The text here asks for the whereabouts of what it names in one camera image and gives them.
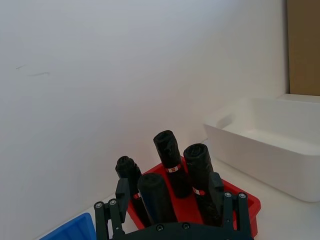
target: blue tray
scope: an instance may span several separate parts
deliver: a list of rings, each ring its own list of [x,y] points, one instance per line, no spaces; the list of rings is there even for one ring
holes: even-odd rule
[[[68,221],[40,240],[96,240],[96,231],[89,213]]]

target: white container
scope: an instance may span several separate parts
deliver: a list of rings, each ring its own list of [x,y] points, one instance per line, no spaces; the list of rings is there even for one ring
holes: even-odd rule
[[[319,103],[244,99],[208,117],[205,129],[215,158],[300,200],[320,201]]]

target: brown cardboard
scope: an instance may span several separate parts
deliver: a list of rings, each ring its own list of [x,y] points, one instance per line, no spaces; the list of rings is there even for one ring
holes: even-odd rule
[[[287,0],[290,93],[320,96],[320,0]]]

